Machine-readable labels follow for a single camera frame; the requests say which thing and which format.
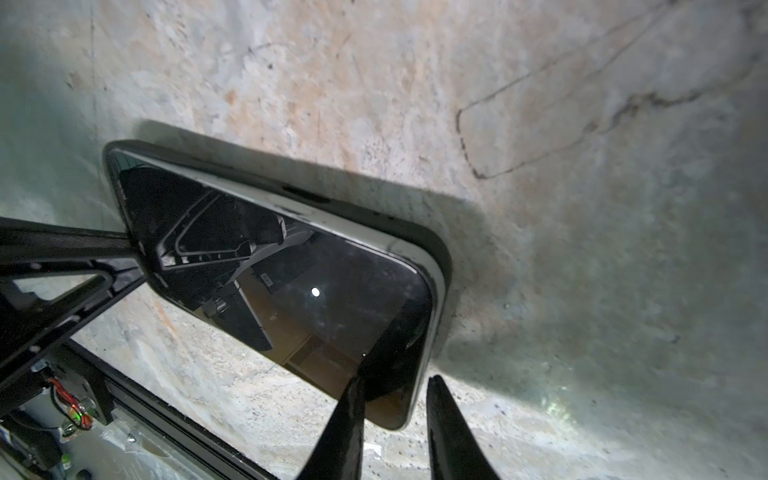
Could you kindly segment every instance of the smartphone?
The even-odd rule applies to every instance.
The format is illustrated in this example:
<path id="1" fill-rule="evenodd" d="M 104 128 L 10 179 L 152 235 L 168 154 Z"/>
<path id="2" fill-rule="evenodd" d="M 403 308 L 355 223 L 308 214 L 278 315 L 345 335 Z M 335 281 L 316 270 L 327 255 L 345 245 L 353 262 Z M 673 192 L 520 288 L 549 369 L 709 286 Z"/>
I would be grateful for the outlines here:
<path id="1" fill-rule="evenodd" d="M 406 425 L 450 282 L 437 235 L 141 141 L 104 161 L 158 294 L 336 399 L 374 368 L 366 418 Z"/>

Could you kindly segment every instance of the metallic phone frame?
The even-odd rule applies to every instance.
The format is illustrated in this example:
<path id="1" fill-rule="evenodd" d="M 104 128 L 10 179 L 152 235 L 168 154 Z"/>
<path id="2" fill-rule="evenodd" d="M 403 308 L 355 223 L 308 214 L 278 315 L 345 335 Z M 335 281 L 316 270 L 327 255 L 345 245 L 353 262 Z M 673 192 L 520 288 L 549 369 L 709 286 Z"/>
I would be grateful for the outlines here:
<path id="1" fill-rule="evenodd" d="M 432 345 L 435 342 L 437 327 L 445 304 L 445 276 L 432 255 L 427 253 L 421 247 L 398 237 L 394 237 L 388 233 L 384 233 L 371 227 L 366 227 L 355 221 L 326 212 L 317 207 L 311 207 L 310 205 L 303 204 L 280 194 L 263 190 L 259 187 L 238 183 L 215 174 L 148 157 L 146 154 L 139 154 L 138 152 L 122 147 L 114 147 L 108 151 L 108 154 L 113 154 L 114 152 L 129 155 L 162 170 L 186 177 L 226 194 L 233 195 L 241 200 L 276 211 L 281 215 L 293 218 L 294 220 L 307 223 L 313 228 L 332 233 L 373 253 L 393 259 L 419 273 L 429 286 L 429 291 L 433 298 L 432 311 L 429 316 L 424 350 L 422 351 L 422 356 L 419 360 L 419 368 L 415 376 L 415 385 L 408 403 L 406 419 L 400 427 L 393 431 L 398 432 L 409 424 L 413 414 L 413 407 L 421 392 L 424 375 L 432 352 Z"/>

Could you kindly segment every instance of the marble surface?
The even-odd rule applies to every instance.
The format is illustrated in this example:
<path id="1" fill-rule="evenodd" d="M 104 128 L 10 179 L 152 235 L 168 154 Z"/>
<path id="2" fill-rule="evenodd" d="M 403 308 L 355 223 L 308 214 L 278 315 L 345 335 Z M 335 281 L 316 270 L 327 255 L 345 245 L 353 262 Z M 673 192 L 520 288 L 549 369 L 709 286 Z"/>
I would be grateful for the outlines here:
<path id="1" fill-rule="evenodd" d="M 765 2 L 0 12 L 0 214 L 122 229 L 129 137 L 415 221 L 455 264 L 430 369 L 502 478 L 768 475 Z M 281 478 L 333 410 L 147 287 L 77 340 Z M 423 398 L 364 464 L 429 477 Z"/>

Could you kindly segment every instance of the black cable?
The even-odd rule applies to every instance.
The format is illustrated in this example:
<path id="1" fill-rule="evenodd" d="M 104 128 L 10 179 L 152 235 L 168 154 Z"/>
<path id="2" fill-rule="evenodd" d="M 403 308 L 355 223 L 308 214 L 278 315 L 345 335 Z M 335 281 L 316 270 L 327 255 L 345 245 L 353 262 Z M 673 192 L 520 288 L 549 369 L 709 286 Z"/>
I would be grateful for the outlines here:
<path id="1" fill-rule="evenodd" d="M 58 427 L 44 427 L 44 426 L 29 425 L 27 422 L 23 422 L 22 420 L 17 419 L 16 415 L 14 415 L 13 412 L 8 412 L 8 417 L 26 429 L 40 430 L 41 432 L 47 432 L 48 430 L 58 430 Z"/>
<path id="2" fill-rule="evenodd" d="M 59 413 L 61 413 L 63 416 L 67 418 L 67 420 L 70 421 L 72 425 L 78 430 L 82 430 L 83 432 L 87 432 L 88 429 L 84 429 L 82 425 L 78 425 L 75 420 L 72 419 L 69 415 L 66 414 L 66 412 L 61 408 L 61 406 L 56 401 L 56 388 L 51 387 L 51 403 L 53 403 L 53 406 L 58 410 Z"/>

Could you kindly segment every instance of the phone screen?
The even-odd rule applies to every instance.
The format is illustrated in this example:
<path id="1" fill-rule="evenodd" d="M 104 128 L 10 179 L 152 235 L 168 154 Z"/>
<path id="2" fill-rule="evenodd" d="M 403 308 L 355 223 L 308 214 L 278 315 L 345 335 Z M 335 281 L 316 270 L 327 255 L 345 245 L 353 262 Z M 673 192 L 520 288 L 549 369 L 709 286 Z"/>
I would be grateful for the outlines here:
<path id="1" fill-rule="evenodd" d="M 366 417 L 402 426 L 432 313 L 416 268 L 124 151 L 107 162 L 160 295 L 336 399 L 378 345 Z"/>

